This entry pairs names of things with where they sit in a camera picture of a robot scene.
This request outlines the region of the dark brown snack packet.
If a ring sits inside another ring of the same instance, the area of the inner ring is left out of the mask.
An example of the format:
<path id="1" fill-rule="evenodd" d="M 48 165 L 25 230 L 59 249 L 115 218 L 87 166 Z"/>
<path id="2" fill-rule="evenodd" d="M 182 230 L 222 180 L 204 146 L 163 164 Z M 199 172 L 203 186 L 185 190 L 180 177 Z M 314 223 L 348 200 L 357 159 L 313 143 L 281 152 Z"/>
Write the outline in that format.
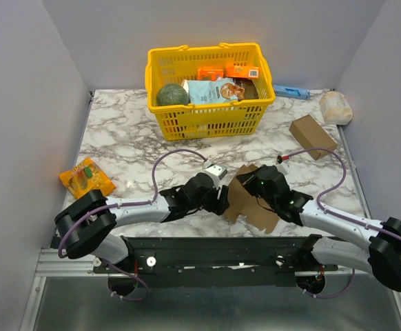
<path id="1" fill-rule="evenodd" d="M 258 91 L 251 79 L 234 79 L 234 83 L 239 87 L 237 94 L 238 100 L 259 99 Z"/>

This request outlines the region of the orange gummy candy bag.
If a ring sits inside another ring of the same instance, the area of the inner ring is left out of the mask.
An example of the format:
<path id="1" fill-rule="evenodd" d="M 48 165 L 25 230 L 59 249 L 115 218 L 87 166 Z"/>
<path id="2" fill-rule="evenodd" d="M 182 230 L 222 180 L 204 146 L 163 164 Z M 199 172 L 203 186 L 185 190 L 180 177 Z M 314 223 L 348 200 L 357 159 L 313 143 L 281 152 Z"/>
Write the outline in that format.
<path id="1" fill-rule="evenodd" d="M 106 173 L 89 157 L 71 170 L 59 174 L 59 180 L 75 199 L 80 199 L 91 190 L 100 190 L 106 197 L 116 188 Z"/>

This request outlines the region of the yellow plastic shopping basket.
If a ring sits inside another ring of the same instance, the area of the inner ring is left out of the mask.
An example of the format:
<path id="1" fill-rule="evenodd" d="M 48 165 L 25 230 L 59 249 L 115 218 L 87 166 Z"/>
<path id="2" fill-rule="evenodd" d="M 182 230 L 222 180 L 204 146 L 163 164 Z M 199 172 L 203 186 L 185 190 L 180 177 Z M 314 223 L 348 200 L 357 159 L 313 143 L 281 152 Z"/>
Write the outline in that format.
<path id="1" fill-rule="evenodd" d="M 152 49 L 145 87 L 168 141 L 251 134 L 275 99 L 256 43 Z"/>

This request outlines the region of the green round melon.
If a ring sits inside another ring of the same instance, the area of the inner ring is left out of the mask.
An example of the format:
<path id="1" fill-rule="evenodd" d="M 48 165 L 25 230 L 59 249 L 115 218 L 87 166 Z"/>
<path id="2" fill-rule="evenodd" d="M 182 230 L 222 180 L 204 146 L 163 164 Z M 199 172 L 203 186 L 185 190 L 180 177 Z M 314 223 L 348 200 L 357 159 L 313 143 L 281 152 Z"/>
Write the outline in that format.
<path id="1" fill-rule="evenodd" d="M 156 103 L 157 106 L 186 106 L 189 103 L 189 95 L 182 86 L 169 83 L 158 91 Z"/>

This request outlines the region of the orange snack box right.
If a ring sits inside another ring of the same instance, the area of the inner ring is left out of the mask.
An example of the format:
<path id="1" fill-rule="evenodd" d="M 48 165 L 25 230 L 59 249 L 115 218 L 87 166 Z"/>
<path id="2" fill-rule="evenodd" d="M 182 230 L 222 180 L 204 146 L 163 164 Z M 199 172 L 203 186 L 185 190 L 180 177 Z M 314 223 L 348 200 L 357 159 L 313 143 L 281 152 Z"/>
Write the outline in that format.
<path id="1" fill-rule="evenodd" d="M 225 76 L 239 79 L 257 79 L 260 68 L 258 66 L 242 66 L 229 64 L 225 68 Z"/>

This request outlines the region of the blue tissue packet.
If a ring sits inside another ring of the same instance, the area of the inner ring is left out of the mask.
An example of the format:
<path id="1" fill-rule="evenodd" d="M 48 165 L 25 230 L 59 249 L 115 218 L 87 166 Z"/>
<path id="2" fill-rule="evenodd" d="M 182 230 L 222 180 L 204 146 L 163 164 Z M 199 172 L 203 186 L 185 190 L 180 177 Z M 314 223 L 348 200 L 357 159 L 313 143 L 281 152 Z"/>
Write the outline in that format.
<path id="1" fill-rule="evenodd" d="M 274 85 L 274 92 L 278 97 L 291 99 L 307 100 L 310 97 L 310 91 L 304 88 Z"/>

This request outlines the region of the folded brown cardboard box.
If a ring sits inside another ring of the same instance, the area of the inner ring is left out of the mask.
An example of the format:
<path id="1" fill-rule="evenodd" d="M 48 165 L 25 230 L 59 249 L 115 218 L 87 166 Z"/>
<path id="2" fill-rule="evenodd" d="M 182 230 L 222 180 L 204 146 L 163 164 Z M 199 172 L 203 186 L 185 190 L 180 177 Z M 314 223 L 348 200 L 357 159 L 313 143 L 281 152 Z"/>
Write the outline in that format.
<path id="1" fill-rule="evenodd" d="M 314 160 L 327 156 L 328 150 L 335 151 L 338 147 L 338 144 L 310 114 L 294 120 L 289 131 L 304 149 L 312 148 L 308 154 Z"/>

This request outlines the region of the light blue snack bag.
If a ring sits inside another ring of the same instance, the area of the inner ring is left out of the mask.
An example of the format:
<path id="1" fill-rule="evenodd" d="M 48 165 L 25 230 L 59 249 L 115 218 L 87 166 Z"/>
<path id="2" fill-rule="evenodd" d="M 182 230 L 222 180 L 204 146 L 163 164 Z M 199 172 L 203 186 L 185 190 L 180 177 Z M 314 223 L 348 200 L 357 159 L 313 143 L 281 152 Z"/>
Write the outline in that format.
<path id="1" fill-rule="evenodd" d="M 196 105 L 239 101 L 237 97 L 239 87 L 230 78 L 217 81 L 189 80 L 187 87 L 189 99 L 191 103 Z"/>

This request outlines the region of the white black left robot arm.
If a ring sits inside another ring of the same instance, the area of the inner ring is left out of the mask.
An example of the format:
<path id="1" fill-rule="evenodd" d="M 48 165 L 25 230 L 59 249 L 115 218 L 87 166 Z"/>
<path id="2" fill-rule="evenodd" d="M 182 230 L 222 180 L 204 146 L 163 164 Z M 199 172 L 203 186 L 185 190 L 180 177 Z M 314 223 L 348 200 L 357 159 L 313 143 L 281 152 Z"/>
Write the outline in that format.
<path id="1" fill-rule="evenodd" d="M 136 223 L 167 223 L 205 210 L 222 215 L 229 207 L 229 188 L 216 186 L 212 175 L 200 172 L 186 184 L 158 192 L 156 199 L 134 201 L 104 197 L 91 190 L 55 217 L 61 241 L 60 258 L 80 259 L 89 254 L 109 261 L 117 272 L 132 267 L 127 241 L 110 232 Z"/>

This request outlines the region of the brown cardboard box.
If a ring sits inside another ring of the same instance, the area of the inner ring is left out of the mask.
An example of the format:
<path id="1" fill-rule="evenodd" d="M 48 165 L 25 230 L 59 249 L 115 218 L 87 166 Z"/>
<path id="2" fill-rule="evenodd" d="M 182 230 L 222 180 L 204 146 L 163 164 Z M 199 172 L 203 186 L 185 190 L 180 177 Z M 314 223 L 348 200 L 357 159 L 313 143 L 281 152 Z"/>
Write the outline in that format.
<path id="1" fill-rule="evenodd" d="M 338 147 L 338 144 L 310 114 L 294 120 L 289 131 L 304 149 L 312 148 L 308 154 L 314 160 L 327 156 L 328 150 L 335 151 Z"/>
<path id="2" fill-rule="evenodd" d="M 280 217 L 269 211 L 270 207 L 264 200 L 251 196 L 236 178 L 240 174 L 247 174 L 257 169 L 258 167 L 254 164 L 244 165 L 238 169 L 228 185 L 229 207 L 224 212 L 224 216 L 231 223 L 235 223 L 239 216 L 243 216 L 248 224 L 264 231 L 265 234 L 270 234 L 274 231 Z"/>

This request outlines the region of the orange snack box left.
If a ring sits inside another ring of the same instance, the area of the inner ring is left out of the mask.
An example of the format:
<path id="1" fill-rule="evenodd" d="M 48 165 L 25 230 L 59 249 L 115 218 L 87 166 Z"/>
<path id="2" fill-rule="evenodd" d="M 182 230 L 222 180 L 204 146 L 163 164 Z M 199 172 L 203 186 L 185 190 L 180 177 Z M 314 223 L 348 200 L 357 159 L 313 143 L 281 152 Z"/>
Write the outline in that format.
<path id="1" fill-rule="evenodd" d="M 199 68 L 197 79 L 200 81 L 217 81 L 224 78 L 224 70 L 221 68 Z"/>

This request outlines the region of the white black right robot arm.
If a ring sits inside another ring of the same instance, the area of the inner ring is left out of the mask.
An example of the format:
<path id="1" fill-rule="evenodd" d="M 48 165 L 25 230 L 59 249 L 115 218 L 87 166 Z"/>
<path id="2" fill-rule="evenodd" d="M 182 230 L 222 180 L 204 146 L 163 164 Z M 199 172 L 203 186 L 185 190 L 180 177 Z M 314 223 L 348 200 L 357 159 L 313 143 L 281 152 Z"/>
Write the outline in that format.
<path id="1" fill-rule="evenodd" d="M 331 209 L 312 196 L 290 189 L 277 167 L 262 166 L 236 179 L 253 197 L 264 200 L 282 220 L 329 233 L 309 237 L 297 253 L 298 265 L 342 265 L 372 274 L 401 292 L 401 220 L 367 219 Z"/>

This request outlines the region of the orange snack box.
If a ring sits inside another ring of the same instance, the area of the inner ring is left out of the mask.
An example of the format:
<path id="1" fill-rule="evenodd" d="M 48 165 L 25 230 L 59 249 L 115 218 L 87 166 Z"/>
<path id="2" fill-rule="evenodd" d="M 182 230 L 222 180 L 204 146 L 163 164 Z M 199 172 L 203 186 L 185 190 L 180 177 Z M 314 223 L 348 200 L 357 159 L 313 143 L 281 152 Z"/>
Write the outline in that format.
<path id="1" fill-rule="evenodd" d="M 199 68 L 197 79 L 200 81 L 217 81 L 224 78 L 224 70 L 221 68 Z"/>
<path id="2" fill-rule="evenodd" d="M 258 66 L 242 66 L 229 64 L 225 68 L 225 76 L 239 79 L 257 79 L 260 68 Z"/>

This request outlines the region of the beige wrapped bread bag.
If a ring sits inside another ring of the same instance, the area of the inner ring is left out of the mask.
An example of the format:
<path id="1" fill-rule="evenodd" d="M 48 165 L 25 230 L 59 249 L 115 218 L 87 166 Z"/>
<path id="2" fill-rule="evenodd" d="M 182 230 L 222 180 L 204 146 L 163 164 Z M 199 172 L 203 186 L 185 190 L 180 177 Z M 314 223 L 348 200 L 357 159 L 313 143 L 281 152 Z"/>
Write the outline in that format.
<path id="1" fill-rule="evenodd" d="M 353 118 L 353 111 L 343 93 L 329 91 L 320 99 L 320 111 L 328 125 L 345 126 Z"/>

